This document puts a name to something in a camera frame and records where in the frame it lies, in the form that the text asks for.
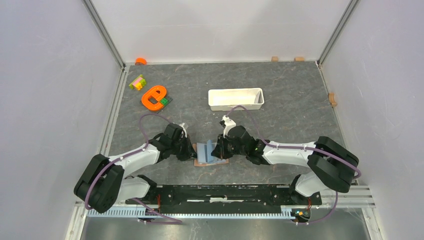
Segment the brown leather card holder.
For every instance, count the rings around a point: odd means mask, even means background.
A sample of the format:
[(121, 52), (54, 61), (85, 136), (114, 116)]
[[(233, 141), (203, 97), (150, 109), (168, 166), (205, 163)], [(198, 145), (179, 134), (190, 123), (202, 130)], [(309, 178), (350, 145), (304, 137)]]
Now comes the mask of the brown leather card holder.
[(217, 146), (217, 143), (212, 140), (208, 140), (206, 143), (194, 143), (192, 146), (196, 152), (196, 158), (194, 159), (195, 167), (208, 167), (229, 163), (229, 159), (212, 156), (212, 151)]

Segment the white plastic tray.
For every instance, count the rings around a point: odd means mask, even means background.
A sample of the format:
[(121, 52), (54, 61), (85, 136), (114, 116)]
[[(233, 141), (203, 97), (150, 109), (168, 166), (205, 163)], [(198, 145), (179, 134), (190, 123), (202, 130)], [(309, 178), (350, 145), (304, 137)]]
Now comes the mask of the white plastic tray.
[(210, 89), (208, 105), (212, 111), (230, 111), (241, 105), (248, 110), (259, 110), (264, 104), (261, 88)]

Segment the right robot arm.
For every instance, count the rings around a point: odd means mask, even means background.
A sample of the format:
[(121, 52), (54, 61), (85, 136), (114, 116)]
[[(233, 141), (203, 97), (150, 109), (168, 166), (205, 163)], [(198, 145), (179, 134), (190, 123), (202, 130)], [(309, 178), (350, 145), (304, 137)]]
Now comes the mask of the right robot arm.
[(278, 143), (255, 139), (243, 126), (235, 126), (227, 134), (218, 135), (211, 155), (219, 159), (240, 155), (255, 165), (309, 168), (310, 172), (293, 180), (288, 191), (289, 199), (295, 204), (302, 204), (322, 190), (348, 193), (360, 174), (358, 157), (327, 136), (308, 143)]

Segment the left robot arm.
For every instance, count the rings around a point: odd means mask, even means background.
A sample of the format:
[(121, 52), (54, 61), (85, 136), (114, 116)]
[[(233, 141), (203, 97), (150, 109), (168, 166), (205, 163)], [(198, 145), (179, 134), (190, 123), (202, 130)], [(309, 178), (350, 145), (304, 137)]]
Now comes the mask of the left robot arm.
[(130, 176), (170, 156), (180, 161), (197, 156), (184, 123), (169, 123), (164, 132), (134, 150), (115, 156), (93, 156), (73, 193), (84, 201), (87, 209), (94, 209), (98, 213), (104, 213), (115, 203), (132, 198), (151, 204), (157, 198), (153, 183), (139, 176)]

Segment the green brick on dark plate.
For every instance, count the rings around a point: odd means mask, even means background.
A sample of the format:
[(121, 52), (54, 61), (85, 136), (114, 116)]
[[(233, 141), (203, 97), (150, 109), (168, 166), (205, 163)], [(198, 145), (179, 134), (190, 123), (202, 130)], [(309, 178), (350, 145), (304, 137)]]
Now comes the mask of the green brick on dark plate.
[(158, 101), (158, 103), (160, 103), (162, 106), (159, 110), (154, 111), (154, 113), (156, 113), (156, 114), (161, 113), (167, 107), (167, 105), (169, 105), (173, 100), (174, 99), (170, 96), (166, 96), (166, 97), (163, 97), (162, 99), (160, 99)]

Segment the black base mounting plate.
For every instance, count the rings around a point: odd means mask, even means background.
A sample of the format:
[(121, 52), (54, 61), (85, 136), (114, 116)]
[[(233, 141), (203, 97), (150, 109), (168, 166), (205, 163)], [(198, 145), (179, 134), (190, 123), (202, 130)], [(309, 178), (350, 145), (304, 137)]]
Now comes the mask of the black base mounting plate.
[(321, 195), (296, 193), (288, 185), (157, 185), (140, 199), (161, 214), (277, 214), (282, 206), (320, 206)]

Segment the orange letter-shaped plastic piece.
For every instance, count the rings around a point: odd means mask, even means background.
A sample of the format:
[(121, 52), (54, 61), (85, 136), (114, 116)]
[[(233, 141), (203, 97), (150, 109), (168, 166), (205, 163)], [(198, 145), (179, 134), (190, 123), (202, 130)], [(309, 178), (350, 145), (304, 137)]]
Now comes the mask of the orange letter-shaped plastic piece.
[(149, 110), (157, 111), (162, 105), (158, 101), (164, 97), (167, 97), (168, 91), (162, 85), (155, 85), (150, 88), (142, 97), (140, 102)]

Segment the colourful toy brick stack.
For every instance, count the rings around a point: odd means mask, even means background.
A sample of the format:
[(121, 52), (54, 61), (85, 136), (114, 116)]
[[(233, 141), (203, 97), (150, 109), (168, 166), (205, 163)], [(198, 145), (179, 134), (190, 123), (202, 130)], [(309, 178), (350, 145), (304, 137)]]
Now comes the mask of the colourful toy brick stack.
[(137, 76), (128, 86), (130, 89), (135, 89), (137, 91), (140, 91), (143, 89), (147, 84), (146, 79), (142, 74)]

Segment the orange round cap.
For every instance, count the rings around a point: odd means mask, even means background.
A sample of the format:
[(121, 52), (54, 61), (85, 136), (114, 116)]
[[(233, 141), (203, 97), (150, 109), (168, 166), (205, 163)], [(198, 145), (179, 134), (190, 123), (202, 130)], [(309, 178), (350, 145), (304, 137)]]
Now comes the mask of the orange round cap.
[(135, 60), (134, 64), (135, 64), (136, 66), (139, 66), (139, 65), (146, 65), (146, 64), (147, 64), (147, 61), (146, 61), (144, 58), (142, 58), (142, 57), (138, 57), (138, 58)]

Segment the small wooden block right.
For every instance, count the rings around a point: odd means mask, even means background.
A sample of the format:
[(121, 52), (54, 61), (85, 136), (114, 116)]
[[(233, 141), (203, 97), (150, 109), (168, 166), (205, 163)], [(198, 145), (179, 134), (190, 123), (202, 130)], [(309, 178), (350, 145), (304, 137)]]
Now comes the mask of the small wooden block right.
[(301, 56), (298, 56), (298, 57), (295, 57), (294, 58), (294, 61), (295, 62), (304, 62), (305, 61), (305, 58), (304, 57), (301, 57)]

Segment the curved wooden piece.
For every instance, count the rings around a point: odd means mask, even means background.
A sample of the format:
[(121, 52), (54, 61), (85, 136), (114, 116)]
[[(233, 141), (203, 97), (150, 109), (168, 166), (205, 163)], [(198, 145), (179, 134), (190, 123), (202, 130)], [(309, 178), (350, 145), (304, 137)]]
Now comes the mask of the curved wooden piece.
[(335, 93), (334, 92), (330, 92), (328, 94), (328, 100), (329, 100), (330, 106), (332, 108), (334, 108), (334, 107), (336, 107), (338, 105), (338, 103), (336, 101), (336, 98), (335, 98)]

